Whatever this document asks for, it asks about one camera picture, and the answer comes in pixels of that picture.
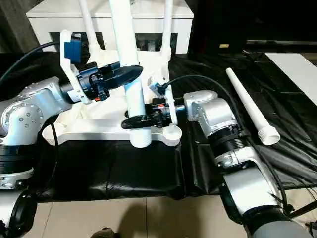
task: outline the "white tube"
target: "white tube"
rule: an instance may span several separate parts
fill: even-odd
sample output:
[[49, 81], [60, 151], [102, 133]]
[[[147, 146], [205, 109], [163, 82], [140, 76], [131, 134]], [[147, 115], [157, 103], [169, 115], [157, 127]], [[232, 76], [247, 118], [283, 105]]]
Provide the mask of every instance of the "white tube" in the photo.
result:
[[100, 50], [100, 45], [98, 44], [96, 33], [94, 30], [93, 21], [88, 9], [86, 0], [79, 0], [81, 12], [83, 15], [83, 20], [86, 28], [88, 43], [89, 43], [89, 53], [92, 55], [93, 52]]
[[[139, 65], [133, 31], [130, 0], [109, 0], [116, 45], [121, 66]], [[129, 116], [145, 115], [141, 77], [124, 87]], [[134, 147], [143, 148], [151, 143], [151, 129], [131, 130], [130, 141]]]
[[264, 145], [273, 145], [280, 140], [280, 135], [278, 134], [275, 127], [271, 126], [265, 119], [255, 102], [252, 100], [247, 90], [243, 87], [242, 83], [235, 75], [231, 68], [226, 69], [226, 73], [239, 95], [244, 107], [246, 108], [248, 114], [250, 115], [254, 125], [258, 130], [258, 137]]
[[165, 0], [164, 29], [163, 29], [162, 46], [160, 48], [160, 51], [167, 56], [169, 55], [169, 57], [171, 54], [170, 34], [172, 30], [172, 15], [173, 15], [173, 0]]

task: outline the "cable connector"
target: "cable connector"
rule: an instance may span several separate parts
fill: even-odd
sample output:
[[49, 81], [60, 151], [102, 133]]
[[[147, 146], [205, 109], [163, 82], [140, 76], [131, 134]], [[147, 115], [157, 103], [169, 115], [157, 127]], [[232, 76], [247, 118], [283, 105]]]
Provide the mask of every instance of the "cable connector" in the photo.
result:
[[159, 84], [159, 83], [152, 83], [149, 85], [149, 88], [152, 90], [152, 92], [155, 93], [158, 97], [162, 97], [165, 95], [165, 90], [168, 87], [168, 85], [165, 84]]

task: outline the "table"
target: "table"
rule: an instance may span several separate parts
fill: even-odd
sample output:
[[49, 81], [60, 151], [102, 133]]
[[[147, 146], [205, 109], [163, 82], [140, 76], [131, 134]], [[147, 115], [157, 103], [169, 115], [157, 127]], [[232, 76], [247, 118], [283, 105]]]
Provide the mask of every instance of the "table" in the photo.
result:
[[[15, 55], [0, 55], [8, 68]], [[18, 93], [24, 86], [53, 75], [65, 79], [59, 67], [58, 53], [39, 53], [0, 88], [0, 97]], [[256, 128], [246, 114], [224, 70], [232, 67], [265, 117], [281, 134], [281, 141], [263, 146]], [[263, 156], [277, 169], [287, 189], [317, 186], [317, 107], [266, 55], [173, 55], [170, 78], [198, 73], [220, 82], [235, 98], [244, 125], [259, 145]], [[201, 80], [178, 81], [174, 97], [185, 92], [212, 89]], [[59, 148], [59, 160], [52, 183], [42, 201], [98, 200], [122, 197], [186, 196], [216, 194], [217, 177], [213, 172], [213, 154], [200, 126], [180, 116], [181, 143], [168, 147], [153, 142], [137, 149], [128, 141], [69, 141]], [[36, 173], [32, 187], [41, 188], [49, 179], [55, 163], [55, 150], [41, 137], [34, 157]]]

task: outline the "pipe end cap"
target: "pipe end cap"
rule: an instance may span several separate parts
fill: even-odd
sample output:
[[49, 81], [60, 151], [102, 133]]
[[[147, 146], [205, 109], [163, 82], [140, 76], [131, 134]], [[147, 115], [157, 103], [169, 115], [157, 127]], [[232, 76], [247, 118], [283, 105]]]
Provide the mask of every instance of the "pipe end cap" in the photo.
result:
[[259, 130], [258, 137], [264, 145], [273, 145], [281, 139], [281, 136], [277, 132], [276, 128], [271, 125]]

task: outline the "wall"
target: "wall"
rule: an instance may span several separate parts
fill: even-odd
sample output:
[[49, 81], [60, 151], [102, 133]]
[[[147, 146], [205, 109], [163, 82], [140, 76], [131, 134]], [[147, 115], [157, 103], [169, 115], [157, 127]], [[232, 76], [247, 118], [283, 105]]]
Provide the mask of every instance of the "wall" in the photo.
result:
[[42, 0], [0, 0], [0, 51], [21, 53], [39, 45], [25, 15]]

